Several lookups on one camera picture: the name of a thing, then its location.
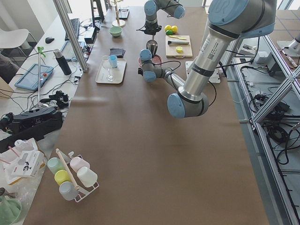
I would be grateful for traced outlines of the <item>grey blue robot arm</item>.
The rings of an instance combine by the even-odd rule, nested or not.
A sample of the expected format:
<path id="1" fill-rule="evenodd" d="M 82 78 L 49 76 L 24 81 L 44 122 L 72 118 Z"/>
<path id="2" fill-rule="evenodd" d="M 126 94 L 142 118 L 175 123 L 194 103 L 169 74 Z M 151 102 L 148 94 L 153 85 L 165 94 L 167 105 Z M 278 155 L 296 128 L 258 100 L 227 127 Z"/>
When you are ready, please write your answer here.
<path id="1" fill-rule="evenodd" d="M 145 24 L 136 31 L 152 36 L 160 32 L 162 26 L 158 24 L 158 10 L 163 10 L 176 19 L 181 19 L 185 15 L 185 9 L 178 0 L 148 0 L 144 4 Z"/>
<path id="2" fill-rule="evenodd" d="M 214 0 L 209 7 L 202 47 L 186 80 L 169 67 L 154 65 L 148 49 L 140 52 L 142 65 L 138 73 L 147 82 L 163 78 L 176 89 L 167 100 L 173 117 L 200 116 L 209 108 L 203 89 L 230 42 L 270 34 L 275 26 L 276 6 L 275 0 Z"/>

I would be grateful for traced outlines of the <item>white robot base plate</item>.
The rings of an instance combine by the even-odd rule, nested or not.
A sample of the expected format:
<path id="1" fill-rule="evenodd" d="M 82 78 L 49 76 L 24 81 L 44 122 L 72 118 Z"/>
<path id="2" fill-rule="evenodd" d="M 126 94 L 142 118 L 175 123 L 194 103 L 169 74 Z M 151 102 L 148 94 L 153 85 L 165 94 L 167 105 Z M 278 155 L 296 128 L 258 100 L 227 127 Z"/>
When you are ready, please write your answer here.
<path id="1" fill-rule="evenodd" d="M 190 76 L 190 72 L 192 71 L 193 61 L 185 61 L 186 75 Z M 222 69 L 216 68 L 213 75 L 209 78 L 211 83 L 220 83 L 220 76 L 222 75 Z"/>

